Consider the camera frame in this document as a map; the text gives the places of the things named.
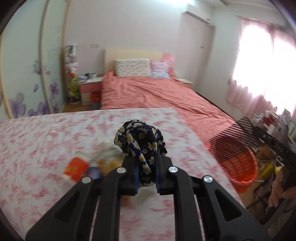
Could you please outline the person's hand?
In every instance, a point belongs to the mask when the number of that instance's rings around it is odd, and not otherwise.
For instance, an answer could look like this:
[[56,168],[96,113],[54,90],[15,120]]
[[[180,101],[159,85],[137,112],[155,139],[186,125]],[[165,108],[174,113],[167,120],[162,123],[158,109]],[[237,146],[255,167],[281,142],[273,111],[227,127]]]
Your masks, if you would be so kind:
[[268,199],[268,206],[269,207],[277,207],[279,201],[283,199],[292,200],[292,204],[295,206],[295,186],[287,189],[286,191],[283,190],[282,181],[284,178],[283,167],[277,172],[276,178],[272,185],[271,195]]

